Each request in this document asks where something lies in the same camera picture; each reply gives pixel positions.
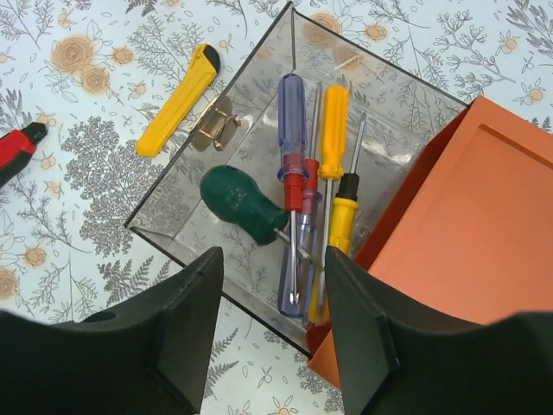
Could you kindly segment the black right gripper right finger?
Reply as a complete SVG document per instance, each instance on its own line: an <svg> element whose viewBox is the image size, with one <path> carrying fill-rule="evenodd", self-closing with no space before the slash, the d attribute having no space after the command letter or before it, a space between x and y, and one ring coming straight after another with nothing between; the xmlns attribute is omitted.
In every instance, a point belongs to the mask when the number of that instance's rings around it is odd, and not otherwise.
<svg viewBox="0 0 553 415"><path fill-rule="evenodd" d="M465 321L381 282L334 247L325 278L346 413L551 413L551 313Z"/></svg>

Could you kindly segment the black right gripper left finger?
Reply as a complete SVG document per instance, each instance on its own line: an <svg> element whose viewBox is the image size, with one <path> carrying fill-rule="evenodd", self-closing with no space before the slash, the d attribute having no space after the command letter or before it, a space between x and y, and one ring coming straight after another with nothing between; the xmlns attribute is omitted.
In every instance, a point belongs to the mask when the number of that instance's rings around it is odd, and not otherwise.
<svg viewBox="0 0 553 415"><path fill-rule="evenodd" d="M214 246L82 322L1 315L4 414L197 414L224 280Z"/></svg>

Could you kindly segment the yellow black screwdriver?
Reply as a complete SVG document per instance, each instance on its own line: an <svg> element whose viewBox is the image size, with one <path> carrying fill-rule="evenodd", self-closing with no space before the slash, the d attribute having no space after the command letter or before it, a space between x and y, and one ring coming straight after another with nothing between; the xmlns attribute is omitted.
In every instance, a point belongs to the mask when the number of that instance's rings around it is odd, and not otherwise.
<svg viewBox="0 0 553 415"><path fill-rule="evenodd" d="M343 253L349 253L353 224L359 209L359 175L357 174L357 166L365 124L366 115L362 114L350 168L348 171L344 170L343 176L334 182L333 186L331 224L327 248L330 246L336 247ZM325 266L324 271L321 271L321 262L314 280L314 290L308 309L308 318L310 322L317 326L326 325L330 322L326 294Z"/></svg>

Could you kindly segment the orange wooden drawer box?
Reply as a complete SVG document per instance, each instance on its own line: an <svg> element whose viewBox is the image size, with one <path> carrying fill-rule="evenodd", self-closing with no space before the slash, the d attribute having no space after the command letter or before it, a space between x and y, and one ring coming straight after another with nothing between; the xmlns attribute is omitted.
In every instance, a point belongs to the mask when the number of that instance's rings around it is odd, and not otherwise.
<svg viewBox="0 0 553 415"><path fill-rule="evenodd" d="M350 259L419 303L479 325L552 315L551 135L475 99L426 146ZM308 365L341 390L332 323Z"/></svg>

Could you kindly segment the green stubby screwdriver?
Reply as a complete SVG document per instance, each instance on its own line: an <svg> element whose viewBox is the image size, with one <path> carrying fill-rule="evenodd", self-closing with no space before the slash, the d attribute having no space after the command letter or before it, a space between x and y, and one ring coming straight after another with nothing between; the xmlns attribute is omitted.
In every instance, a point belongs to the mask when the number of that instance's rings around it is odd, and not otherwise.
<svg viewBox="0 0 553 415"><path fill-rule="evenodd" d="M289 242L284 233L289 214L243 170L226 164L209 169L200 181L200 196L215 216L243 229L259 246L277 238Z"/></svg>

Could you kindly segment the clear acrylic drawer tray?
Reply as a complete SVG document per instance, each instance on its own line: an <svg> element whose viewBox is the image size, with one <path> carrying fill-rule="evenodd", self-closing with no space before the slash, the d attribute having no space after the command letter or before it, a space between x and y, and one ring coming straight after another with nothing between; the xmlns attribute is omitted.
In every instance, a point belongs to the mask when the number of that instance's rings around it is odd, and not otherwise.
<svg viewBox="0 0 553 415"><path fill-rule="evenodd" d="M348 94L344 162L358 159L359 210L350 251L372 232L424 146L464 110L462 101L352 43L287 4L227 88L199 117L187 141L126 221L132 232L187 265L210 246L225 255L224 294L304 354L311 354L308 319L278 307L285 241L256 242L220 219L200 187L228 187L241 170L274 204L284 204L277 179L277 85L296 73L305 86L306 126L318 86Z"/></svg>

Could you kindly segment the orange handle screwdriver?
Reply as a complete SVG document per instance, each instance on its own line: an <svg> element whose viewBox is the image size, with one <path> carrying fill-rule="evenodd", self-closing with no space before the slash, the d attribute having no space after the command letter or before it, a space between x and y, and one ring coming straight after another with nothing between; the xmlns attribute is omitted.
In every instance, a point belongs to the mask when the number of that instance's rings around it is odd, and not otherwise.
<svg viewBox="0 0 553 415"><path fill-rule="evenodd" d="M318 176L325 182L324 223L321 243L321 271L324 271L325 252L331 224L334 182L344 174L341 160L346 150L348 91L343 86L330 86L324 93L321 126L321 165Z"/></svg>

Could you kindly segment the red utility knife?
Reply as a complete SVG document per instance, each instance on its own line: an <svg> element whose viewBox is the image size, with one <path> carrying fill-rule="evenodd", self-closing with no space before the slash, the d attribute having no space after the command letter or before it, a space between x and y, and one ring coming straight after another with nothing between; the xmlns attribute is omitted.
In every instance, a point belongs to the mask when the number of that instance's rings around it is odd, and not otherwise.
<svg viewBox="0 0 553 415"><path fill-rule="evenodd" d="M13 130L1 137L1 188L29 164L37 144L47 134L46 124L32 122L21 130Z"/></svg>

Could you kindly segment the floral patterned table mat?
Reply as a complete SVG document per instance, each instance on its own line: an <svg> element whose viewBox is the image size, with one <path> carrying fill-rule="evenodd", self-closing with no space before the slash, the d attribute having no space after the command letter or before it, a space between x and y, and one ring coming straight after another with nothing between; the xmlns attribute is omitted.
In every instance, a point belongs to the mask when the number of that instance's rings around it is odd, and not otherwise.
<svg viewBox="0 0 553 415"><path fill-rule="evenodd" d="M454 96L479 94L552 128L549 1L301 1L332 31ZM4 1L1 129L48 127L1 190L1 305L81 320L162 281L175 263L124 227L186 138L134 149L195 47L212 44L220 93L281 1Z"/></svg>

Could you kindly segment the yellow utility knife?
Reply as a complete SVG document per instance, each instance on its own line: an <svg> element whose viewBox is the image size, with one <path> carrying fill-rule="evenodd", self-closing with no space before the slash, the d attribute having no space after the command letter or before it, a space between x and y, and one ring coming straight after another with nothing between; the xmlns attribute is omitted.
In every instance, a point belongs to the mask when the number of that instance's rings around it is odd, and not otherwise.
<svg viewBox="0 0 553 415"><path fill-rule="evenodd" d="M202 93L213 83L220 67L220 57L214 47L203 43L194 50L182 82L136 142L135 150L139 156L157 156Z"/></svg>

